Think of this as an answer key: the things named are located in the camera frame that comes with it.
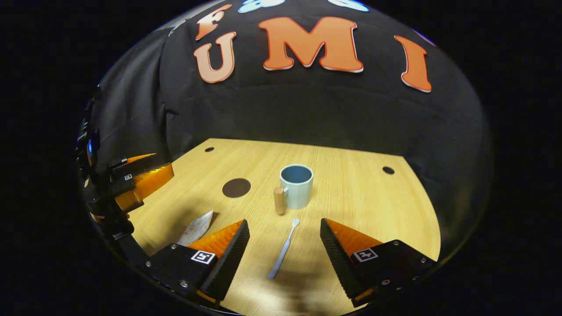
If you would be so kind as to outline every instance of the small wooden cylinder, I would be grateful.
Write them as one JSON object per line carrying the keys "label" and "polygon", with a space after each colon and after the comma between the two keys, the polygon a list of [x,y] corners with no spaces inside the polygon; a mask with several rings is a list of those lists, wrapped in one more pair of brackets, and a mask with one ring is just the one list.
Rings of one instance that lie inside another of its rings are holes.
{"label": "small wooden cylinder", "polygon": [[273,189],[273,197],[275,198],[275,211],[277,214],[285,214],[285,193],[282,187]]}

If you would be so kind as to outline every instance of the spoon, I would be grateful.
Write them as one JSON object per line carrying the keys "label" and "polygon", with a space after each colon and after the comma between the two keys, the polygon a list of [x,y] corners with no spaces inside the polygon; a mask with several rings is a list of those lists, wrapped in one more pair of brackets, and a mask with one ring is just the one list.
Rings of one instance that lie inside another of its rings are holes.
{"label": "spoon", "polygon": [[281,249],[281,253],[277,258],[277,261],[273,265],[273,268],[271,268],[271,270],[269,271],[268,279],[274,279],[275,276],[277,275],[277,272],[279,271],[279,267],[281,267],[281,262],[283,262],[283,258],[285,257],[285,253],[287,253],[287,249],[289,249],[289,245],[291,244],[291,235],[293,235],[294,228],[297,227],[298,223],[299,223],[298,218],[293,220],[293,228],[291,228],[291,232],[289,233],[289,238],[287,238],[287,240],[285,241],[285,244],[283,245],[283,249]]}

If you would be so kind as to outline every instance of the dark circular spot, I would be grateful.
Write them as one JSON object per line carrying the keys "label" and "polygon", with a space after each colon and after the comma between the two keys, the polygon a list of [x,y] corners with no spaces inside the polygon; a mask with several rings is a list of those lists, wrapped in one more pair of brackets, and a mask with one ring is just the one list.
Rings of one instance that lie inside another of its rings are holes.
{"label": "dark circular spot", "polygon": [[388,174],[394,174],[394,170],[390,167],[383,167],[383,171]]}
{"label": "dark circular spot", "polygon": [[250,187],[250,182],[246,179],[232,179],[224,184],[223,194],[227,197],[241,197],[248,193]]}

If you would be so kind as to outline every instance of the wooden tabletop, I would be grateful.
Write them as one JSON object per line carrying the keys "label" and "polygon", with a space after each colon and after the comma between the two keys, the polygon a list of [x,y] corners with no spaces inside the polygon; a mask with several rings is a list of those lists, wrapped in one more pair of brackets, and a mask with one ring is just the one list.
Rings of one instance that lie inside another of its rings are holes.
{"label": "wooden tabletop", "polygon": [[[275,212],[274,187],[289,164],[314,171],[310,203]],[[422,184],[401,156],[286,143],[208,139],[172,163],[175,177],[130,213],[134,238],[152,255],[172,242],[194,219],[215,210],[207,234],[241,219],[250,241],[222,306],[245,315],[341,315],[355,308],[346,297],[320,239],[328,218],[382,242],[399,239],[433,260],[441,236]],[[383,167],[392,168],[388,174]],[[223,185],[244,178],[250,191],[224,196]],[[267,274],[291,230],[283,264]]]}

